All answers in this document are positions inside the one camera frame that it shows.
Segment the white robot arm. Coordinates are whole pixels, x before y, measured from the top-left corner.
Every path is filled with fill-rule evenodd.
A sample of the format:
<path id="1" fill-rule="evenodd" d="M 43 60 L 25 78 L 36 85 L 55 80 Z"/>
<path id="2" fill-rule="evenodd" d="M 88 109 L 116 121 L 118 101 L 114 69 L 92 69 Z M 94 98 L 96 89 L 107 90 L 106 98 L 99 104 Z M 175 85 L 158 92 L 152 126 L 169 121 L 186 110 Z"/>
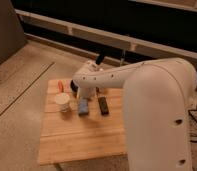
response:
<path id="1" fill-rule="evenodd" d="M 73 76 L 82 97 L 120 88 L 130 171 L 192 171 L 188 107 L 194 66 L 181 58 L 149 60 L 100 71 L 86 62 Z"/>

